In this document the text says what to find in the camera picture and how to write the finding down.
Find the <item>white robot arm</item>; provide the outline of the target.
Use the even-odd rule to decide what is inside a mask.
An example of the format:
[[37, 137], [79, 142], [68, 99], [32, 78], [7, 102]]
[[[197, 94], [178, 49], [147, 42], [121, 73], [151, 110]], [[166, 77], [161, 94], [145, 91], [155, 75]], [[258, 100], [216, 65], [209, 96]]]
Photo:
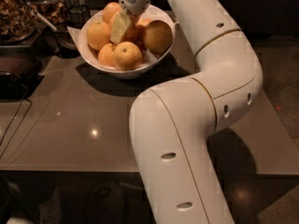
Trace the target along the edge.
[[[150, 1], [119, 0], [134, 15]], [[262, 67], [218, 0], [167, 1], [199, 71], [137, 96], [129, 116], [136, 163], [156, 224], [235, 224], [206, 141], [254, 105]]]

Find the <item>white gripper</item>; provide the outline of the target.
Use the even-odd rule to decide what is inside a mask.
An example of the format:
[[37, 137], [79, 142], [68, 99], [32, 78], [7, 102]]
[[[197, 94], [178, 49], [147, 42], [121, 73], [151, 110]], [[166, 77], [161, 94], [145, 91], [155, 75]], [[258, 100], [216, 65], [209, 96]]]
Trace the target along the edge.
[[150, 5], [151, 0], [119, 0], [124, 10], [118, 12], [112, 24], [110, 40], [114, 44], [120, 44], [128, 37], [128, 32], [132, 28], [132, 15], [141, 15]]

